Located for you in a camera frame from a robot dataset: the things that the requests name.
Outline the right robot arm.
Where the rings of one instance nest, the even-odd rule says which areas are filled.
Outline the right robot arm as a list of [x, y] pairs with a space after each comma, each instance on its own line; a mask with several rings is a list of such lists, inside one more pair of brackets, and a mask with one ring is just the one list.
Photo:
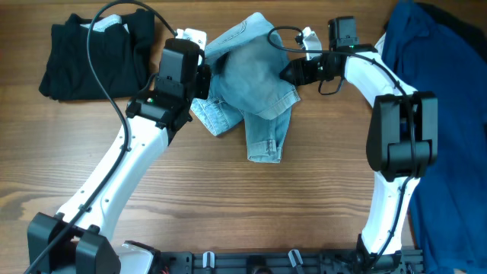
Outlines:
[[401, 233], [415, 188], [438, 156], [438, 99], [417, 91], [384, 64], [378, 45], [361, 44], [352, 16], [329, 21], [329, 48], [309, 27], [298, 29], [301, 54], [280, 72], [295, 85], [339, 78], [354, 85], [372, 107], [366, 143], [374, 192], [365, 227], [349, 258], [336, 262], [353, 273], [406, 268]]

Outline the light blue denim shorts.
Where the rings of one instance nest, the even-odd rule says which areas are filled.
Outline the light blue denim shorts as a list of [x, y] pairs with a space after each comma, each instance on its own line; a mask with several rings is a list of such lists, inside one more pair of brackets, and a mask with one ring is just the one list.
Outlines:
[[195, 99], [191, 110], [214, 136], [243, 123], [248, 160], [277, 164], [300, 97], [294, 85], [279, 77], [289, 59], [272, 29], [255, 12], [210, 42], [205, 48], [212, 72], [208, 97]]

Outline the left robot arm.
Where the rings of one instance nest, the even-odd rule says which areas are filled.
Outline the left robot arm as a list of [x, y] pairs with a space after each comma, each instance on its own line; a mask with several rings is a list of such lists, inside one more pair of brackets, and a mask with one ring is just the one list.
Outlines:
[[27, 229], [28, 273], [156, 273], [160, 253], [144, 244], [113, 247], [122, 210], [152, 163], [192, 117], [195, 98], [207, 98], [210, 68], [205, 39], [166, 41], [154, 90], [140, 91], [93, 173], [54, 216], [35, 215]]

